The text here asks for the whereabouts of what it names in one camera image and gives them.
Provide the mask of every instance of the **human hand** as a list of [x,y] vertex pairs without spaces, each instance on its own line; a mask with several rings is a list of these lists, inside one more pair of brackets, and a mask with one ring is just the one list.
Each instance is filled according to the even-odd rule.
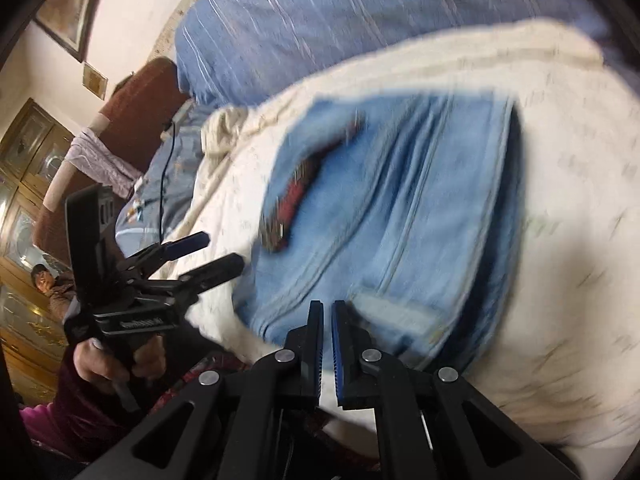
[[[158,379],[166,370],[162,336],[155,335],[138,348],[131,372],[136,377]],[[82,341],[74,349],[74,366],[78,375],[104,394],[113,395],[112,381],[129,381],[129,371],[113,355],[100,350],[91,339]]]

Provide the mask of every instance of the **brown sofa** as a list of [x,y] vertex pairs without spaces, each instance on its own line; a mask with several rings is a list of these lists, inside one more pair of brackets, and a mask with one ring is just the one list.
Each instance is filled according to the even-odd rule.
[[[100,140],[143,173],[160,145],[160,134],[187,95],[178,90],[176,67],[159,57],[142,67],[100,110],[89,126]],[[65,202],[73,192],[95,184],[63,162],[44,197],[33,232],[33,243],[70,265],[66,242]],[[121,208],[124,200],[116,197]]]

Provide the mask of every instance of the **crumpled white cloth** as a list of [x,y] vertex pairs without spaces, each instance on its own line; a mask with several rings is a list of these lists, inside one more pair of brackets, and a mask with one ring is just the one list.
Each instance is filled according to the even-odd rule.
[[[179,274],[231,251],[250,256],[278,147],[318,98],[497,89],[519,100],[526,222],[519,270],[492,348],[467,378],[534,438],[633,445],[640,436],[640,102],[591,40],[559,23],[464,28],[348,60],[257,108],[224,108],[203,127],[193,203],[171,238],[208,248]],[[232,284],[202,295],[190,321],[244,360],[273,347],[235,316]],[[372,413],[321,405],[372,426]]]
[[90,128],[83,128],[80,135],[74,137],[65,160],[90,179],[111,186],[113,192],[122,198],[129,195],[136,180],[142,176],[128,162],[113,155]]

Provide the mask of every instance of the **folded blue jeans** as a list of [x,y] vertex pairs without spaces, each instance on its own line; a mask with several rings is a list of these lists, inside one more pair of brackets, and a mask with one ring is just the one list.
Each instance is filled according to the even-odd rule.
[[[359,117],[360,129],[350,136]],[[298,164],[327,146],[287,247],[257,240],[234,291],[242,321],[283,344],[310,301],[352,305],[378,348],[424,369],[463,370],[490,341],[519,249],[520,125],[511,98],[389,94],[322,101],[287,134],[262,212]]]

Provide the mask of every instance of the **brown shirt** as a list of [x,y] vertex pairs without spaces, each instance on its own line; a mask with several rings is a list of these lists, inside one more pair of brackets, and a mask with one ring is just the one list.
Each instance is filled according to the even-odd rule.
[[49,298],[50,312],[56,316],[56,319],[62,321],[71,300],[76,296],[76,282],[73,273],[67,271],[60,274],[45,296]]

